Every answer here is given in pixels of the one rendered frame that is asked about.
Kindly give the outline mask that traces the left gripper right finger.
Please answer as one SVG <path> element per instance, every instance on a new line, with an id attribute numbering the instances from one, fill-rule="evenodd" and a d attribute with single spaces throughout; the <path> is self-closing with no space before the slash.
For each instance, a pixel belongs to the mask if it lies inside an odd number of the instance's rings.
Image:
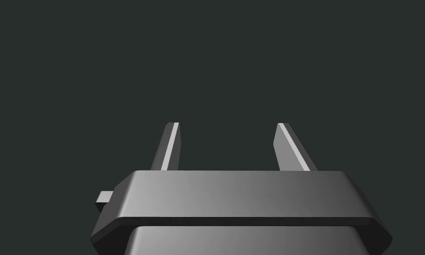
<path id="1" fill-rule="evenodd" d="M 281 171 L 318 170 L 288 123 L 277 124 L 273 147 Z"/>

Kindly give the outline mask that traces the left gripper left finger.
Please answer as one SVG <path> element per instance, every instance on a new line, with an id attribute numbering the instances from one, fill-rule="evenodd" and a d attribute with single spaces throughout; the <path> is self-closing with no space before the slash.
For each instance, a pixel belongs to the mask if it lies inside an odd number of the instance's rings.
<path id="1" fill-rule="evenodd" d="M 181 149 L 179 122 L 170 122 L 164 128 L 150 170 L 178 170 Z"/>

